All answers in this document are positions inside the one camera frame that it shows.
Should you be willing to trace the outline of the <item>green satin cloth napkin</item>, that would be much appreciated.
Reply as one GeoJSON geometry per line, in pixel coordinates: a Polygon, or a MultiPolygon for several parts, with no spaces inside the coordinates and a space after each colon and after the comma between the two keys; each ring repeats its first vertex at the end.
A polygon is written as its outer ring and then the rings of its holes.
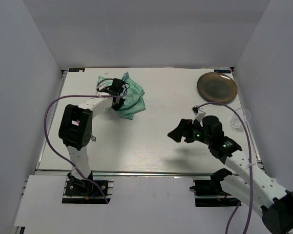
{"type": "MultiPolygon", "coordinates": [[[[98,81],[113,78],[98,77],[98,81]]],[[[138,112],[144,111],[146,109],[143,95],[145,94],[143,88],[134,82],[130,77],[129,73],[123,74],[121,80],[126,82],[127,91],[125,92],[125,103],[124,105],[116,111],[119,117],[124,119],[132,120],[134,115],[138,112]]],[[[98,98],[94,99],[94,107],[92,107],[93,116],[105,111],[106,109],[112,109],[113,96],[104,92],[97,92],[98,98]]]]}

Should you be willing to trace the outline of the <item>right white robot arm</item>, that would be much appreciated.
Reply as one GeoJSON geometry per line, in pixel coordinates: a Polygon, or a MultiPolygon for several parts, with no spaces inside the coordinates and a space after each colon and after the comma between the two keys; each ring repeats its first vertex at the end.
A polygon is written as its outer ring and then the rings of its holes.
{"type": "Polygon", "coordinates": [[[278,184],[257,165],[250,164],[241,146],[225,136],[216,116],[182,119],[167,136],[175,142],[199,141],[225,165],[210,176],[208,186],[192,186],[193,190],[236,197],[261,217],[272,234],[285,234],[293,229],[293,191],[278,184]]]}

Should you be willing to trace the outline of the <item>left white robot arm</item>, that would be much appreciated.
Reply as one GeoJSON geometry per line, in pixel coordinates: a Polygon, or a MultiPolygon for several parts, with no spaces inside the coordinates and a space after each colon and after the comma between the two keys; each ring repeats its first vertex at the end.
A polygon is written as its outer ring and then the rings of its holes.
{"type": "Polygon", "coordinates": [[[110,85],[100,81],[97,94],[79,105],[66,105],[59,128],[59,138],[66,146],[73,171],[68,174],[74,187],[89,195],[96,187],[88,162],[87,145],[92,137],[93,118],[106,109],[118,111],[125,103],[130,85],[114,78],[110,85]]]}

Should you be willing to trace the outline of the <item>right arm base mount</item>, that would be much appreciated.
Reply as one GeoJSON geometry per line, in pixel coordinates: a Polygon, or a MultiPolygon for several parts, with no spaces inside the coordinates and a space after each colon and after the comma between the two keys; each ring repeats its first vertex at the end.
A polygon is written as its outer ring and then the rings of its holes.
{"type": "Polygon", "coordinates": [[[194,193],[195,207],[235,207],[239,200],[232,195],[216,190],[210,180],[194,180],[189,188],[194,193]]]}

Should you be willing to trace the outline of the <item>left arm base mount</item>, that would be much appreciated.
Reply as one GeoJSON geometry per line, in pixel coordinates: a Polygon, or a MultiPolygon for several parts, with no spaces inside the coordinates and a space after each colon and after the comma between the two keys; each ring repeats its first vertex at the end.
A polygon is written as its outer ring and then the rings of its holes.
{"type": "MultiPolygon", "coordinates": [[[[95,182],[100,186],[109,202],[113,194],[114,181],[100,178],[99,180],[95,180],[95,182]]],[[[107,205],[104,197],[95,185],[91,185],[87,191],[81,192],[77,185],[68,178],[65,182],[62,204],[107,205]]]]}

